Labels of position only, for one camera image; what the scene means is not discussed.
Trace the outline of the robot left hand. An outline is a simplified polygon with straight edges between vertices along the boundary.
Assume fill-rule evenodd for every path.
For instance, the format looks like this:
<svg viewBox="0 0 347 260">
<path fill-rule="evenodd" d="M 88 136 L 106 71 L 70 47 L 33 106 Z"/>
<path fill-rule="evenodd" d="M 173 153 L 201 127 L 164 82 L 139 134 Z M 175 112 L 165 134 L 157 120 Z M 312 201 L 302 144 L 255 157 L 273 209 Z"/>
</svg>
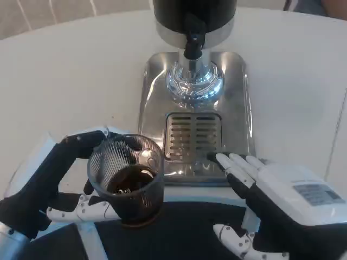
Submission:
<svg viewBox="0 0 347 260">
<path fill-rule="evenodd" d="M 117 137 L 138 151 L 134 138 L 119 133 L 94 130 L 64 137 L 56 142 L 50 134 L 20 163 L 1 200 L 1 223 L 29 239 L 44 229 L 46 210 L 60 181 L 76 159 L 88 159 L 94 148 L 107 138 Z"/>
</svg>

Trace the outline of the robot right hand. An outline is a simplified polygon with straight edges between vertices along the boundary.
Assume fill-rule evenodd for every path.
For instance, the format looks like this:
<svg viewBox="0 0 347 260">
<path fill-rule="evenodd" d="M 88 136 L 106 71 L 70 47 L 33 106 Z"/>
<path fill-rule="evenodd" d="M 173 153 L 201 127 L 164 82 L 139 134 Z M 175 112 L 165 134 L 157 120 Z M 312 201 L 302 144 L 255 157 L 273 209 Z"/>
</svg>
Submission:
<svg viewBox="0 0 347 260">
<path fill-rule="evenodd" d="M 209 153 L 233 191 L 260 219 L 259 228 L 215 224 L 222 245 L 239 259 L 346 259 L 346 198 L 297 165 L 251 155 Z"/>
</svg>

